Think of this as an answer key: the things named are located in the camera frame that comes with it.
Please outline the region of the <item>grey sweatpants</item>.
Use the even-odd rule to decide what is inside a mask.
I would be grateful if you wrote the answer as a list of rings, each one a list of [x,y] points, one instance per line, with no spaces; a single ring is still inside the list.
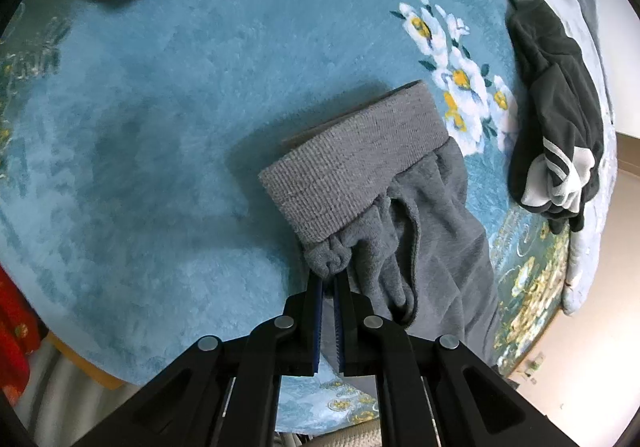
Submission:
[[[500,318],[486,231],[424,83],[322,126],[259,179],[314,274],[346,273],[375,314],[422,339],[451,334],[494,362]]]

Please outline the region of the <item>yellow bag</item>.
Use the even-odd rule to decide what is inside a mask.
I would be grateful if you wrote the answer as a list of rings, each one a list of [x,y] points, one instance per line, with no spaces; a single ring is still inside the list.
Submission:
[[[84,357],[78,355],[67,344],[61,341],[53,332],[48,332],[47,340],[66,359],[68,359],[77,368],[79,368],[85,375],[88,375],[91,380],[105,387],[105,389],[115,391],[115,389],[119,389],[125,384],[125,382],[121,379],[116,378],[114,377],[114,375],[111,375],[110,373],[107,373],[106,371],[94,366],[93,363],[90,363],[89,360],[86,360]]]

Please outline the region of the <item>red garment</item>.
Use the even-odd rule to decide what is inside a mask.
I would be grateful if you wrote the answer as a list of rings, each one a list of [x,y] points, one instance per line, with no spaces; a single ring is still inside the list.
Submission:
[[[11,406],[29,381],[29,356],[40,348],[43,334],[37,315],[4,269],[0,275],[0,386]]]

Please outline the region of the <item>teal floral blanket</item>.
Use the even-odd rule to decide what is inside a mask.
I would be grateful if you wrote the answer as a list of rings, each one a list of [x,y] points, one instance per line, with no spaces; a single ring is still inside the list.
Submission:
[[[506,191],[510,0],[22,0],[1,38],[1,263],[49,329],[140,385],[302,288],[258,180],[285,140],[426,82],[469,174],[509,375],[560,306],[568,238]]]

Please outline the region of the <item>black white jacket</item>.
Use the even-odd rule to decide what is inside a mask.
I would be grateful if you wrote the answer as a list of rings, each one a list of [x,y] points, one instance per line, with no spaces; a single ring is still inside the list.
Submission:
[[[600,100],[577,42],[544,0],[521,0],[508,29],[526,89],[509,168],[522,208],[581,231],[600,188],[604,152]]]

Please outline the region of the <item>light blue floral duvet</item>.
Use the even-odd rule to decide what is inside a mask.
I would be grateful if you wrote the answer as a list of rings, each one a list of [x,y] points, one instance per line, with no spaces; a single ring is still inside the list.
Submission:
[[[526,103],[508,175],[523,209],[570,230],[562,308],[582,308],[596,277],[617,175],[598,48],[596,0],[512,0],[508,30]]]

